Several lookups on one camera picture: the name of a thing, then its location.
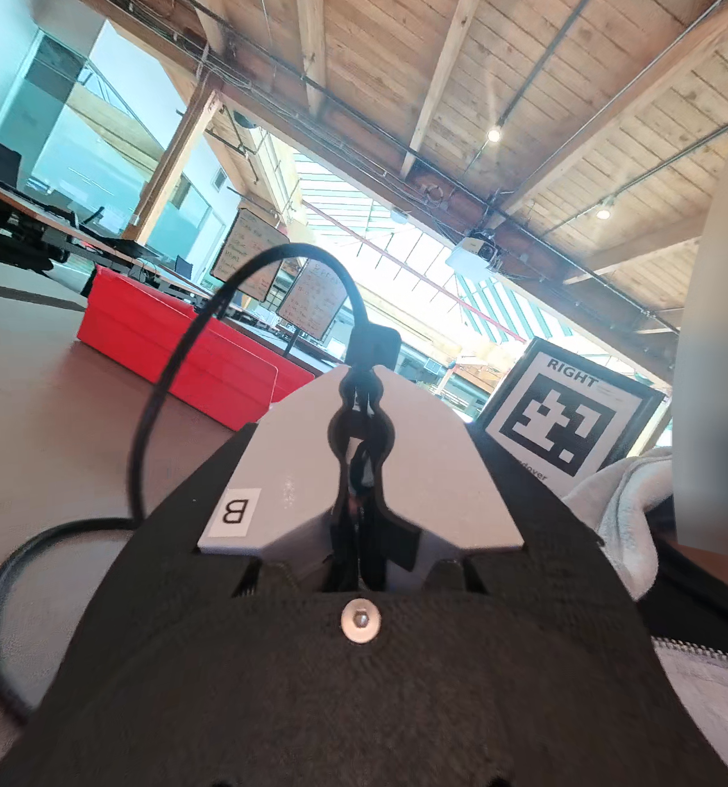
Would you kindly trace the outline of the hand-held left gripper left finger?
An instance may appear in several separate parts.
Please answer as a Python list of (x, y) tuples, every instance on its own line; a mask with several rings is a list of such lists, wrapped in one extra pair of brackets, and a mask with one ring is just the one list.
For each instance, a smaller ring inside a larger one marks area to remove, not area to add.
[(264, 561), (325, 561), (341, 464), (329, 428), (342, 409), (341, 364), (260, 418), (197, 547)]

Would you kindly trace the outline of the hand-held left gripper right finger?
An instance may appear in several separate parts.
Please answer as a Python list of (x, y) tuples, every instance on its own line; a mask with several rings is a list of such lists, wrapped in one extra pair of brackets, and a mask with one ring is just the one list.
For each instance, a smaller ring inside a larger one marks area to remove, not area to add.
[(375, 366), (374, 426), (385, 429), (376, 467), (385, 587), (413, 592), (442, 561), (520, 550), (524, 539), (465, 423), (426, 389)]

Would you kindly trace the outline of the grey desk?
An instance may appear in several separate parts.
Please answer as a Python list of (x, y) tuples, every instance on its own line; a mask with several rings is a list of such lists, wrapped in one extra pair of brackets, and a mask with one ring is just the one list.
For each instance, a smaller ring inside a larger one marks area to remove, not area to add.
[[(0, 286), (85, 305), (0, 264)], [(76, 339), (81, 312), (0, 298), (0, 565), (42, 531), (126, 516), (130, 442), (150, 385)], [(24, 694), (49, 683), (123, 534), (72, 537), (17, 577), (2, 646)]]

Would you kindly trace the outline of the wooden office desk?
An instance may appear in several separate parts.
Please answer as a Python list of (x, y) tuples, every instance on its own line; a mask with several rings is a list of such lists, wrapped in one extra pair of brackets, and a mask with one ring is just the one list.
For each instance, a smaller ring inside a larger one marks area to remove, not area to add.
[(81, 257), (180, 299), (206, 300), (211, 292), (195, 285), (175, 262), (134, 241), (108, 238), (76, 212), (30, 198), (17, 187), (21, 155), (0, 143), (0, 262), (42, 274), (54, 264)]

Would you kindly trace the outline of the whiteboard on stand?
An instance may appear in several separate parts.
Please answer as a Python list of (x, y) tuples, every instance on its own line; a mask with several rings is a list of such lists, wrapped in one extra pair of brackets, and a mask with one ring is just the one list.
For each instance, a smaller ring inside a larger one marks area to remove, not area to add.
[(347, 299), (339, 276), (326, 264), (307, 258), (277, 315), (312, 339), (322, 341)]
[[(226, 282), (251, 258), (287, 243), (289, 243), (287, 235), (249, 209), (240, 209), (209, 275), (215, 280)], [(250, 275), (242, 284), (240, 291), (255, 300), (265, 301), (279, 269), (280, 262), (271, 263)]]

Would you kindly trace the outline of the framed black white marker poster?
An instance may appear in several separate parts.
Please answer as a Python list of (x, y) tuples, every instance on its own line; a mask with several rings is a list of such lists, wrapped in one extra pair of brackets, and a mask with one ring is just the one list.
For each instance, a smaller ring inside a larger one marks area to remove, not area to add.
[(564, 498), (625, 458), (664, 400), (660, 390), (535, 338), (475, 423)]

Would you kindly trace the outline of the white ceiling projector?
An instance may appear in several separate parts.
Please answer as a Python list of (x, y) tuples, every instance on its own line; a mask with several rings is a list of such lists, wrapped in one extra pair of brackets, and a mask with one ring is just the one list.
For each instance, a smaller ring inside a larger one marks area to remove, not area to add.
[(502, 267), (504, 250), (494, 242), (491, 231), (472, 231), (451, 250), (446, 260), (456, 275), (481, 282)]

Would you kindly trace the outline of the red plastic bin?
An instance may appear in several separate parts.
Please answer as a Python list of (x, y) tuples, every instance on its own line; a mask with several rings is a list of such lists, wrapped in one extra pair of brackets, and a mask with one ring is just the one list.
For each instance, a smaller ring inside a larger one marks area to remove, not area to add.
[[(155, 383), (196, 317), (190, 304), (98, 265), (77, 338)], [(212, 319), (183, 362), (170, 393), (238, 430), (315, 378), (227, 323)]]

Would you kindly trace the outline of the long black tape strip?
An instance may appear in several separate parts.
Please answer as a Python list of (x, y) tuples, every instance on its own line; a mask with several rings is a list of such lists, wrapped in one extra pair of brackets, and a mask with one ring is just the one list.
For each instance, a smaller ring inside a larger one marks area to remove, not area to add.
[(22, 303), (29, 303), (33, 305), (42, 305), (54, 309), (61, 309), (73, 312), (84, 312), (86, 306), (78, 304), (73, 300), (66, 300), (63, 298), (56, 298), (41, 293), (32, 293), (25, 290), (17, 290), (10, 287), (0, 285), (0, 298), (5, 300), (13, 300)]

